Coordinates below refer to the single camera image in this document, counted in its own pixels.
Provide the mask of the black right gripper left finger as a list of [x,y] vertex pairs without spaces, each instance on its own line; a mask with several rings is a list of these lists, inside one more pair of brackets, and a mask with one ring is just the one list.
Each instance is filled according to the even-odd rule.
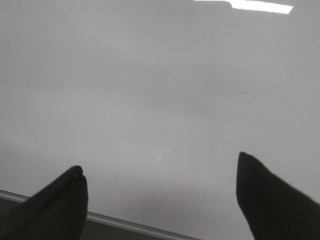
[[2,240],[78,240],[88,211],[88,184],[79,165],[0,217]]

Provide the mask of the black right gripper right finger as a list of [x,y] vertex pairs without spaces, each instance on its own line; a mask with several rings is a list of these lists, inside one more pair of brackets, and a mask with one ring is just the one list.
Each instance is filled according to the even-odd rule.
[[256,240],[318,240],[320,205],[240,152],[236,198]]

